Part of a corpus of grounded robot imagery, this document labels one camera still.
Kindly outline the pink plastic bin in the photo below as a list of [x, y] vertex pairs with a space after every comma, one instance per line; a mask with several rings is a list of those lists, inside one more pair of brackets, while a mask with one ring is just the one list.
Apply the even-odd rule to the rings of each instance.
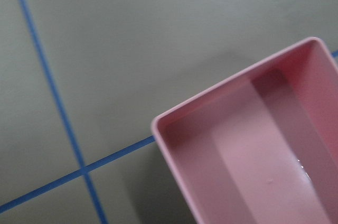
[[337, 64], [297, 42], [155, 117], [197, 223], [337, 223]]

